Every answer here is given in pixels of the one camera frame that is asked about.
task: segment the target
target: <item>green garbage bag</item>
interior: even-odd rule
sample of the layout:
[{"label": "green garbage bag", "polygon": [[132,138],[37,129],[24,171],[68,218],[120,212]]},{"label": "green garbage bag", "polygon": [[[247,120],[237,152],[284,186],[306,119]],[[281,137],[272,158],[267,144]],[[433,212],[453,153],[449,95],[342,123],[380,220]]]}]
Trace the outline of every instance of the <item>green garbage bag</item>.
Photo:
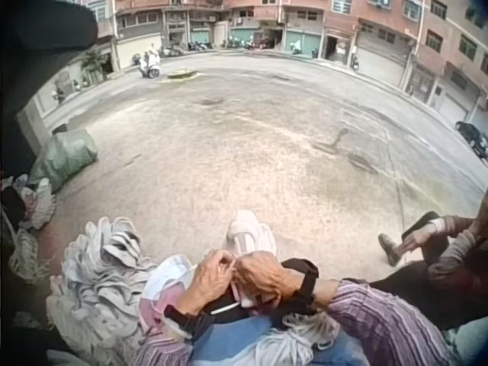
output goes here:
[{"label": "green garbage bag", "polygon": [[29,174],[29,183],[37,185],[48,178],[58,191],[72,175],[97,159],[97,146],[85,129],[55,134],[42,148]]}]

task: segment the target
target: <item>hand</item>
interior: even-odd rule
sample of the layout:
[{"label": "hand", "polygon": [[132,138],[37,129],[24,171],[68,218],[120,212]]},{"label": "hand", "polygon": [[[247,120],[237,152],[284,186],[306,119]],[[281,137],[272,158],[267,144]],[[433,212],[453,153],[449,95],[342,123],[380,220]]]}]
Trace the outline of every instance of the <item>hand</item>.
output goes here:
[{"label": "hand", "polygon": [[199,264],[190,287],[176,308],[180,313],[197,315],[209,302],[218,299],[229,287],[236,260],[229,252],[214,249]]},{"label": "hand", "polygon": [[249,294],[272,294],[280,300],[300,289],[303,275],[288,271],[270,252],[253,252],[237,260],[234,279]]},{"label": "hand", "polygon": [[428,223],[424,227],[410,233],[402,242],[402,252],[415,250],[428,242],[428,240],[435,234],[435,225]]}]

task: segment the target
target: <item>road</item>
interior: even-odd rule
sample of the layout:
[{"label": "road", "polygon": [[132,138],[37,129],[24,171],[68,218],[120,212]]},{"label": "road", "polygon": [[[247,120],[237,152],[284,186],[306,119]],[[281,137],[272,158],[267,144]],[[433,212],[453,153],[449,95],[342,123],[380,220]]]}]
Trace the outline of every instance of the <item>road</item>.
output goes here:
[{"label": "road", "polygon": [[248,208],[280,259],[373,280],[392,271],[380,232],[399,239],[429,210],[477,211],[488,168],[454,129],[384,88],[258,53],[172,59],[162,72],[184,68],[198,77],[129,72],[46,120],[86,128],[99,156],[59,192],[45,255],[60,257],[88,220],[125,216],[149,255],[197,262]]}]

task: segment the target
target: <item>purple striped shirt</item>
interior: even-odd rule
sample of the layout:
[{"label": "purple striped shirt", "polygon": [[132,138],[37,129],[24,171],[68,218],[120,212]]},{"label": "purple striped shirt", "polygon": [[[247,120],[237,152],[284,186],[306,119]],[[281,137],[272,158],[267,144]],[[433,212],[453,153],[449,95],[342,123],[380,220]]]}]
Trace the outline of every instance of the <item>purple striped shirt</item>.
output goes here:
[{"label": "purple striped shirt", "polygon": [[[361,341],[371,365],[457,364],[439,330],[415,307],[367,284],[341,281],[328,313]],[[150,335],[134,360],[135,366],[186,366],[192,347]]]}]

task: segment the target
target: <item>apartment building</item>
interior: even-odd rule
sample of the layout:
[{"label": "apartment building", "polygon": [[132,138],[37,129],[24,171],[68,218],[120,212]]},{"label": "apartment building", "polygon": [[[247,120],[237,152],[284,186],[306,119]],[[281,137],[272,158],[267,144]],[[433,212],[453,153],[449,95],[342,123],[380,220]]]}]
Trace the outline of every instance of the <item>apartment building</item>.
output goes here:
[{"label": "apartment building", "polygon": [[230,34],[350,65],[488,133],[488,24],[469,0],[224,0]]},{"label": "apartment building", "polygon": [[453,125],[488,133],[488,21],[468,0],[428,0],[407,90]]},{"label": "apartment building", "polygon": [[[66,2],[82,5],[93,11],[98,24],[98,39],[95,48],[102,54],[107,55],[106,62],[102,66],[104,72],[110,74],[119,70],[117,48],[117,27],[114,22],[114,1],[113,0],[66,0]],[[82,55],[72,59],[68,65],[62,68],[33,96],[41,117],[49,114],[58,106],[58,102],[53,98],[53,91],[61,89],[66,96],[72,94],[75,89],[73,82],[82,82],[87,78],[90,83],[101,80],[102,75],[96,72],[86,72],[82,69]]]},{"label": "apartment building", "polygon": [[216,23],[222,10],[220,0],[115,0],[117,9],[120,67],[132,65],[136,53],[150,47],[188,42],[214,41],[226,36]]}]

